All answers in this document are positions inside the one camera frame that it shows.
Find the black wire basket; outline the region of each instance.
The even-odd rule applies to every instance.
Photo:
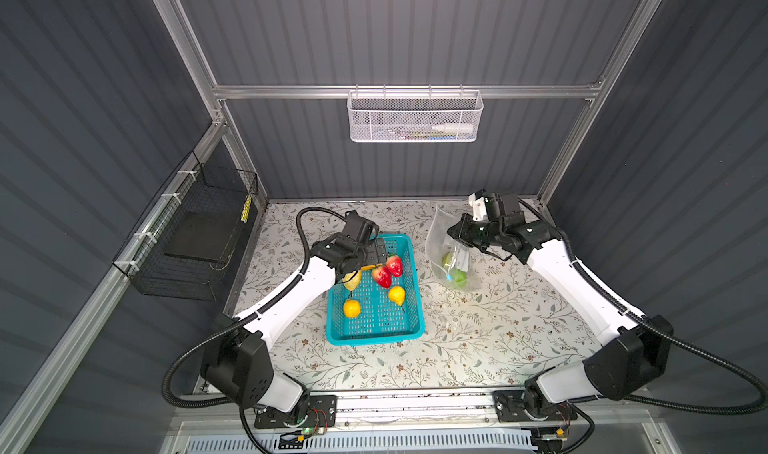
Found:
[[[174,194],[162,195],[156,220],[131,236],[140,237],[135,254],[114,259],[115,267],[144,295],[226,297],[254,226],[256,186],[253,172],[198,163]]]

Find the teal plastic basket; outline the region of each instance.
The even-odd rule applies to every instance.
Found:
[[[418,291],[416,259],[411,238],[406,235],[382,234],[388,255],[402,258],[402,276],[392,276],[392,286],[381,287],[371,277],[371,271],[362,272],[360,286],[352,292],[352,299],[360,302],[360,315],[350,319],[344,315],[344,302],[350,292],[344,285],[328,291],[328,324],[326,335],[334,346],[368,346],[370,344],[397,343],[416,339],[424,334],[422,296]],[[387,294],[394,286],[406,290],[402,308],[389,300]]]

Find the white mesh basket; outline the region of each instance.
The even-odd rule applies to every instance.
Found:
[[[354,142],[472,142],[477,138],[479,91],[350,91],[350,138]]]

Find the floral print table surface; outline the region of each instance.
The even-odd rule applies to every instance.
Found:
[[[516,258],[502,263],[472,252],[471,275],[479,284],[473,292],[437,282],[424,252],[435,207],[460,215],[468,211],[466,201],[270,205],[235,312],[258,301],[299,266],[302,248],[295,217],[308,205],[338,212],[356,209],[382,232],[410,236],[426,322],[424,335],[416,340],[332,346],[326,339],[327,296],[318,297],[271,353],[276,370],[313,390],[519,384],[599,348],[574,308]],[[530,213],[526,216],[533,219]],[[310,243],[341,229],[338,219],[319,212],[307,213],[302,221]]]

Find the black mounting plate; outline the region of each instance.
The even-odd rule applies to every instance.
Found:
[[[266,411],[256,414],[254,421],[255,429],[301,429],[303,427],[333,427],[336,424],[336,396],[312,396],[310,395],[310,407],[307,411],[306,419],[298,426],[286,426],[286,414],[273,407],[267,407]],[[325,416],[320,414],[317,420],[317,414],[312,409],[324,412]]]
[[[524,388],[520,389],[506,389],[493,391],[493,405],[496,411],[496,416],[499,422],[531,422],[531,421],[562,421],[563,418],[560,413],[553,410],[552,414],[544,419],[534,419],[528,415],[525,411],[525,404],[523,403]],[[578,419],[576,410],[568,404],[564,404],[565,409],[561,412],[565,415],[565,419],[571,421]]]

